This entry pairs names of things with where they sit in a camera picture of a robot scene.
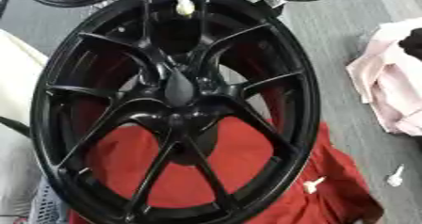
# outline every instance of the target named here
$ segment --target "red cloth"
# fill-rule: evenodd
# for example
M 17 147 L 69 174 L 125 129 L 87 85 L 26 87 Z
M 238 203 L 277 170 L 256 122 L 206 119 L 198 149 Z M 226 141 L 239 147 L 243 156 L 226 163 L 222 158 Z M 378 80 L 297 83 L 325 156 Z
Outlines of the red cloth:
M 232 193 L 259 172 L 271 151 L 270 144 L 260 133 L 237 119 L 228 118 L 219 124 L 218 144 L 208 160 Z M 130 198 L 156 153 L 157 144 L 151 134 L 138 127 L 125 127 L 102 140 L 90 153 L 89 162 L 104 184 Z M 316 193 L 304 192 L 304 182 L 322 176 L 327 178 L 317 187 Z M 195 168 L 170 164 L 155 184 L 149 204 L 180 208 L 213 199 L 213 192 Z M 311 158 L 298 180 L 265 212 L 248 223 L 340 224 L 358 219 L 375 223 L 382 213 L 353 161 L 331 145 L 328 127 L 322 123 Z M 71 224 L 86 223 L 77 214 L 72 214 Z

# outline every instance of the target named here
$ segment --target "wheel spoke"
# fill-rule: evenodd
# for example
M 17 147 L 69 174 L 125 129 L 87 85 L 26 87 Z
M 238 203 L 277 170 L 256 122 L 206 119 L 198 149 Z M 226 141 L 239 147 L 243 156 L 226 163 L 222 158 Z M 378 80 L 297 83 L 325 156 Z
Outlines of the wheel spoke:
M 79 33 L 79 37 L 83 38 L 93 50 L 99 51 L 100 53 L 104 53 L 108 50 L 117 50 L 131 56 L 136 56 L 145 64 L 150 64 L 151 62 L 148 56 L 142 52 L 139 47 L 130 42 L 86 32 Z
M 118 109 L 113 105 L 110 106 L 103 115 L 93 123 L 84 136 L 82 136 L 74 147 L 66 154 L 63 160 L 58 164 L 58 168 L 62 168 L 76 154 L 87 152 L 87 150 L 96 144 L 101 138 L 106 136 L 113 129 L 126 123 L 117 117 Z
M 200 19 L 201 19 L 201 42 L 206 42 L 207 38 L 207 34 L 208 34 L 208 19 L 207 19 L 207 15 L 208 15 L 208 3 L 210 2 L 210 0 L 201 0 L 200 3 Z
M 239 32 L 235 32 L 234 34 L 231 34 L 220 40 L 214 41 L 211 45 L 202 50 L 200 56 L 198 57 L 198 62 L 200 63 L 199 71 L 206 71 L 206 64 L 208 63 L 211 57 L 218 56 L 219 53 L 224 52 L 228 48 L 243 40 L 249 39 L 251 35 L 256 35 L 258 31 L 261 31 L 265 28 L 268 28 L 268 24 L 259 24 L 243 29 Z
M 261 132 L 272 144 L 274 153 L 288 158 L 292 154 L 299 152 L 298 147 L 285 140 L 249 103 L 230 97 L 227 100 L 233 110 L 233 116 L 245 121 L 251 127 Z
M 151 0 L 142 1 L 142 39 L 141 41 L 151 41 Z
M 96 97 L 100 99 L 107 99 L 109 101 L 113 100 L 117 95 L 118 91 L 115 90 L 105 90 L 105 89 L 96 89 L 96 88 L 83 88 L 83 87 L 74 87 L 74 86 L 62 86 L 62 85 L 49 85 L 47 90 L 50 91 L 53 95 L 55 94 L 76 94 L 84 95 L 90 97 Z
M 126 220 L 131 220 L 135 217 L 138 210 L 147 203 L 148 196 L 161 173 L 164 171 L 170 162 L 171 152 L 176 145 L 175 134 L 172 130 L 169 131 L 163 147 L 159 151 L 157 157 L 150 165 L 142 183 L 138 186 L 135 194 L 125 208 Z
M 185 141 L 183 141 L 183 143 L 187 145 L 188 148 L 196 155 L 196 158 L 199 162 L 197 169 L 200 171 L 206 181 L 208 181 L 212 190 L 214 191 L 217 205 L 228 213 L 239 210 L 240 207 L 237 200 L 234 196 L 230 195 L 226 191 L 224 185 L 219 180 L 219 177 L 206 160 L 205 155 L 198 148 L 198 144 L 195 143 L 190 137 L 185 137 Z
M 275 77 L 267 78 L 261 81 L 248 81 L 241 84 L 242 89 L 242 97 L 244 99 L 248 99 L 253 95 L 259 93 L 265 88 L 277 87 L 281 83 L 285 83 L 286 81 L 296 78 L 299 75 L 303 74 L 303 70 L 299 70 L 296 72 L 291 72 L 287 74 L 278 75 Z

